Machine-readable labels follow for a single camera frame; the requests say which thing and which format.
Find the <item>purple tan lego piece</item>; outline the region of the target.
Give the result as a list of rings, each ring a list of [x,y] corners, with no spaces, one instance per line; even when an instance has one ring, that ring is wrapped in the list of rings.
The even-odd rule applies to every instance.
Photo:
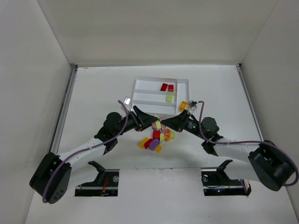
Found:
[[[166,126],[163,125],[163,124],[161,124],[161,121],[164,120],[164,118],[163,117],[159,117],[157,115],[155,115],[155,117],[157,117],[158,120],[155,121],[155,122],[153,122],[151,124],[151,127],[152,127],[153,130],[155,130],[155,131],[161,131],[163,133],[165,131],[165,129],[166,129]]]

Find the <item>yellow striped lego brick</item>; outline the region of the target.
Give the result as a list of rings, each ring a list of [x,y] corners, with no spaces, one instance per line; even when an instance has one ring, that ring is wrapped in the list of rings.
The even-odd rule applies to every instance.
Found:
[[[181,105],[180,105],[180,107],[179,107],[179,110],[180,110],[180,111],[184,111],[184,110],[186,109],[187,105],[188,105],[187,102],[182,101],[182,103],[181,103]]]

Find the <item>light green lego piece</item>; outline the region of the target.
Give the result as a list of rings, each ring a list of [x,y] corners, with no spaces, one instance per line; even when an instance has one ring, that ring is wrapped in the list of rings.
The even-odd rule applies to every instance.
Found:
[[[166,102],[167,102],[167,103],[172,103],[172,99],[173,99],[173,95],[172,95],[172,94],[168,94],[168,95],[166,96]]]

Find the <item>dark red lego brick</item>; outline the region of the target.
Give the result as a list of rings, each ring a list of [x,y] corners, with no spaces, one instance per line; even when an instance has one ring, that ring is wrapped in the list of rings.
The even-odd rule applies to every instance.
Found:
[[[150,145],[150,143],[153,141],[154,139],[148,139],[145,143],[144,143],[144,148],[147,149]]]

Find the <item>small orange lego piece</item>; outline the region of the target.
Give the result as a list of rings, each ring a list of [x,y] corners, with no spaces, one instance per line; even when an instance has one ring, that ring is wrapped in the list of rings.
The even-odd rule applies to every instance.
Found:
[[[156,151],[157,153],[161,152],[161,151],[162,151],[162,147],[161,147],[161,145],[157,146],[157,147],[155,148],[155,151]]]

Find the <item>small red lego brick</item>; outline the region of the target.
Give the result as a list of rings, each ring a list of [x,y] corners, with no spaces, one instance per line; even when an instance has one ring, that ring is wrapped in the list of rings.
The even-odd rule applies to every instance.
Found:
[[[168,85],[168,91],[169,92],[174,92],[174,85],[173,84]]]

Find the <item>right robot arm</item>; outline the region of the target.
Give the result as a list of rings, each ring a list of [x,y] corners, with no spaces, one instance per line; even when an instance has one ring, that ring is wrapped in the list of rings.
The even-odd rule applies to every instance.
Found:
[[[201,145],[208,154],[242,161],[243,168],[233,168],[232,162],[222,168],[222,172],[231,180],[259,181],[272,191],[286,187],[292,175],[295,175],[293,184],[299,180],[299,171],[294,162],[271,141],[233,142],[218,134],[219,127],[215,119],[205,117],[197,120],[187,111],[163,120],[162,124],[178,133],[187,131],[203,139]]]

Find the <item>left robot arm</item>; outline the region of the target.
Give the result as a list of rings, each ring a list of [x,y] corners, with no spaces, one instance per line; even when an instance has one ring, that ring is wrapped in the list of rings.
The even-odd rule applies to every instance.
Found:
[[[141,111],[137,106],[132,110],[123,107],[125,116],[111,112],[106,116],[102,128],[87,143],[67,153],[47,153],[31,180],[30,187],[42,197],[43,203],[54,204],[66,193],[72,179],[71,174],[89,163],[93,158],[110,152],[118,143],[120,135],[134,129],[141,132],[158,120],[157,117]]]

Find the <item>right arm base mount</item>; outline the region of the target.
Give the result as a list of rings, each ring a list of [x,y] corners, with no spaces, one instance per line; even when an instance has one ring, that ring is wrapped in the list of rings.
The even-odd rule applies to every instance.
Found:
[[[225,160],[218,167],[203,168],[201,181],[204,196],[249,196],[251,185],[243,179],[230,179],[225,173],[233,160]]]

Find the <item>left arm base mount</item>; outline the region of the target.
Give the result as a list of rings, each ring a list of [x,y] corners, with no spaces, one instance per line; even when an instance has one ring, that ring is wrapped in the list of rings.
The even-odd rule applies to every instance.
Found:
[[[75,188],[76,197],[115,197],[118,196],[119,169],[105,169],[96,161],[88,162],[97,170],[93,181],[85,182]]]

